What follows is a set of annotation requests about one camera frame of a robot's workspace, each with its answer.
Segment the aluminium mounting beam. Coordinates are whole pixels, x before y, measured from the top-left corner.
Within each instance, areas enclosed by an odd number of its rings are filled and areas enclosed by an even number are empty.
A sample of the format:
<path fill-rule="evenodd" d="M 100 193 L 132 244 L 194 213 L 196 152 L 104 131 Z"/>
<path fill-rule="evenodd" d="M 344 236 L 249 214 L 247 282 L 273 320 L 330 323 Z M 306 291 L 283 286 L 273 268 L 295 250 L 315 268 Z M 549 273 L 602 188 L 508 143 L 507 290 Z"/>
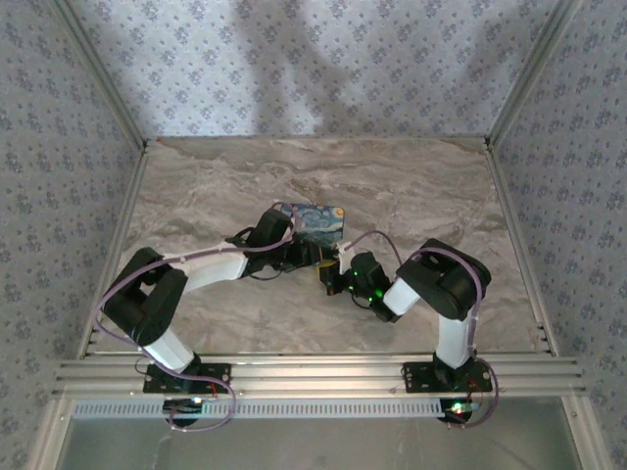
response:
<path fill-rule="evenodd" d="M 427 361 L 428 354 L 218 354 L 209 363 L 231 365 L 230 385 L 242 399 L 399 398 L 405 394 L 401 369 Z M 548 353 L 496 353 L 484 357 L 496 372 L 503 397 L 581 396 L 583 372 L 572 357 Z M 142 391 L 136 354 L 96 354 L 60 363 L 52 393 L 60 396 L 125 398 Z"/>

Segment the aluminium frame post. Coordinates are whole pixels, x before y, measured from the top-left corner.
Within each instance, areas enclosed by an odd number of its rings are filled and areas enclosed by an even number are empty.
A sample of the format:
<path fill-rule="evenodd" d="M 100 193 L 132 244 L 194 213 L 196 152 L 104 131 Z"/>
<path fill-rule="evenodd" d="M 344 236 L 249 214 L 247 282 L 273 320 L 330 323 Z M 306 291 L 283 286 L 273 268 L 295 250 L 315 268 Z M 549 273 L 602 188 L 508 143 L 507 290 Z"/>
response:
<path fill-rule="evenodd" d="M 47 404 L 28 470 L 56 470 L 72 420 L 73 399 L 53 397 Z"/>
<path fill-rule="evenodd" d="M 589 398 L 569 396 L 561 400 L 582 469 L 614 470 Z"/>
<path fill-rule="evenodd" d="M 146 139 L 135 123 L 131 112 L 114 84 L 96 48 L 89 38 L 70 0 L 46 0 L 79 58 L 95 81 L 104 101 L 114 114 L 125 136 L 140 152 L 146 147 Z"/>
<path fill-rule="evenodd" d="M 503 106 L 486 135 L 486 147 L 490 152 L 503 142 L 583 3 L 584 0 L 555 0 Z"/>

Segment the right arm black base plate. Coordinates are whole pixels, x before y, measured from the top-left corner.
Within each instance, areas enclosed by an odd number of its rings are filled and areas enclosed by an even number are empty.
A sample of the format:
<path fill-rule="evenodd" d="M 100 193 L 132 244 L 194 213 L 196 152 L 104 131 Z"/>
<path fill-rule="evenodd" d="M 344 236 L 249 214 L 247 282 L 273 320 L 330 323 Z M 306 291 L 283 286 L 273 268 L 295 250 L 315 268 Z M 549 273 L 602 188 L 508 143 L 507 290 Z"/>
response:
<path fill-rule="evenodd" d="M 401 375 L 409 394 L 463 394 L 494 390 L 488 368 L 477 361 L 470 361 L 458 369 L 436 361 L 405 362 Z"/>

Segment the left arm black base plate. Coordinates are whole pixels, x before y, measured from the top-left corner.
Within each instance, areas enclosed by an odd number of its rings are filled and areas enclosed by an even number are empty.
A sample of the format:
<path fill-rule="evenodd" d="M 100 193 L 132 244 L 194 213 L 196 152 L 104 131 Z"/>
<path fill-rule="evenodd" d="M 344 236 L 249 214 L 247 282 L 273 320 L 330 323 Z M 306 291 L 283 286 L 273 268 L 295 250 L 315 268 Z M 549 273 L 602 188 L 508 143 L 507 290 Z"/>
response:
<path fill-rule="evenodd" d="M 196 363 L 183 372 L 166 372 L 156 364 L 147 367 L 142 391 L 145 394 L 226 395 L 227 389 L 221 381 L 230 384 L 229 363 Z"/>

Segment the aluminium table side rail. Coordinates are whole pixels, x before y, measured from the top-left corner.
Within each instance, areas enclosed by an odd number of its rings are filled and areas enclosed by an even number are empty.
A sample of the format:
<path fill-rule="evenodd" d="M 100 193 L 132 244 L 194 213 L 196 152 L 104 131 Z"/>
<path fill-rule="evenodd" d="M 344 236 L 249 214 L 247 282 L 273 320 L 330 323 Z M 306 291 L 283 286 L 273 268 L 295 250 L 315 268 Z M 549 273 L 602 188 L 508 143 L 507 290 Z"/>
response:
<path fill-rule="evenodd" d="M 123 200 L 120 206 L 115 209 L 117 223 L 113 232 L 113 238 L 105 257 L 103 269 L 101 270 L 98 282 L 96 284 L 94 296 L 90 303 L 87 321 L 83 328 L 80 343 L 77 349 L 76 358 L 79 360 L 85 359 L 88 356 L 90 338 L 94 330 L 93 315 L 96 312 L 96 306 L 102 300 L 103 296 L 105 295 L 111 283 L 116 277 L 117 267 L 121 258 L 122 243 L 125 239 L 130 219 L 134 211 L 136 198 L 148 161 L 148 148 L 151 143 L 152 140 L 146 140 L 143 143 L 143 147 L 138 154 L 136 164 L 133 167 L 133 171 L 130 175 L 130 179 L 125 189 Z"/>
<path fill-rule="evenodd" d="M 540 285 L 533 269 L 523 231 L 509 192 L 506 176 L 498 158 L 495 156 L 492 142 L 489 137 L 484 139 L 486 158 L 490 169 L 501 207 L 506 219 L 506 225 L 513 245 L 513 250 L 520 269 L 521 277 L 526 289 L 532 313 L 540 331 L 542 351 L 552 356 L 560 356 L 559 346 L 543 300 Z"/>

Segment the starry night print tin box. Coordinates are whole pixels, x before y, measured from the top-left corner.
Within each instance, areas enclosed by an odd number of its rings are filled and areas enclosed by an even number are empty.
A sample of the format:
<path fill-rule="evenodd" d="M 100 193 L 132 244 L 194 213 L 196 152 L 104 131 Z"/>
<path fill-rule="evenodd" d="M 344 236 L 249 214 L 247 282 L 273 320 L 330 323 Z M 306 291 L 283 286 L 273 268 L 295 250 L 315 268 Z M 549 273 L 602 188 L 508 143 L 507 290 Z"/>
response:
<path fill-rule="evenodd" d="M 324 262 L 333 260 L 337 244 L 344 236 L 344 209 L 304 203 L 292 203 L 287 208 L 292 211 L 297 222 L 297 237 L 304 249 L 305 264 L 311 265 L 310 242 L 326 248 Z"/>

